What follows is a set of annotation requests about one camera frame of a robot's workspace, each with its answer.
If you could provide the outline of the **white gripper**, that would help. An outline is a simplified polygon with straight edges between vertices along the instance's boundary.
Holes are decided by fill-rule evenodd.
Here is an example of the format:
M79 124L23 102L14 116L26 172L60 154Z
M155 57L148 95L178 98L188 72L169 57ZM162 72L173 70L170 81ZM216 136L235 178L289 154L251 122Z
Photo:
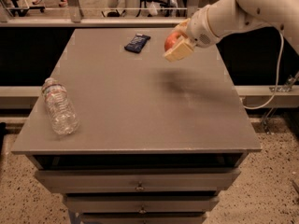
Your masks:
M179 23L173 31L183 36L164 53L169 62L179 61L191 55L195 44L200 48L207 48L219 43L222 32L221 20L215 8L208 5L196 11L191 19Z

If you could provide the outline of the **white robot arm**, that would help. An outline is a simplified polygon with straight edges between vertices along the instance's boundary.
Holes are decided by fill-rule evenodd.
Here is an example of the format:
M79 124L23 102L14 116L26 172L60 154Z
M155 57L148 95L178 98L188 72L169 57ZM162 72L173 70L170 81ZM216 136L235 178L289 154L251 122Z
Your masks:
M299 0L219 0L178 24L164 42L164 57L179 61L231 34L276 28L299 53Z

